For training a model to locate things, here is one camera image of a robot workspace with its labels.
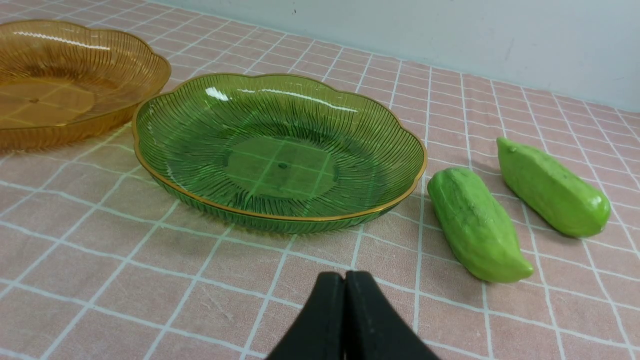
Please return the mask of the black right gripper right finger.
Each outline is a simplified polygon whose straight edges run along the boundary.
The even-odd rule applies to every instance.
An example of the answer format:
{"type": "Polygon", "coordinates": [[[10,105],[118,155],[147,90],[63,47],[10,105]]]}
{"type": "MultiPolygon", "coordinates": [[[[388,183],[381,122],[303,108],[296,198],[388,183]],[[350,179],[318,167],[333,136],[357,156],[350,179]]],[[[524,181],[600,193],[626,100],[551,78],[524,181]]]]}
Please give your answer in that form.
{"type": "Polygon", "coordinates": [[[347,360],[438,360],[395,311],[369,272],[348,271],[345,285],[347,360]]]}

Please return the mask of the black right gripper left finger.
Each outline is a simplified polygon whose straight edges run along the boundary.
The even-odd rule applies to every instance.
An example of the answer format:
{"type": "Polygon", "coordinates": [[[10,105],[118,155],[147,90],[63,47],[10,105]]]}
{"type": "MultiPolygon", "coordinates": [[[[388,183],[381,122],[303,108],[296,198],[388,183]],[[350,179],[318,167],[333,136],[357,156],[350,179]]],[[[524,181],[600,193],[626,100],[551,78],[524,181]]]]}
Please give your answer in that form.
{"type": "Polygon", "coordinates": [[[342,360],[345,289],[341,274],[320,272],[302,310],[268,360],[342,360]]]}

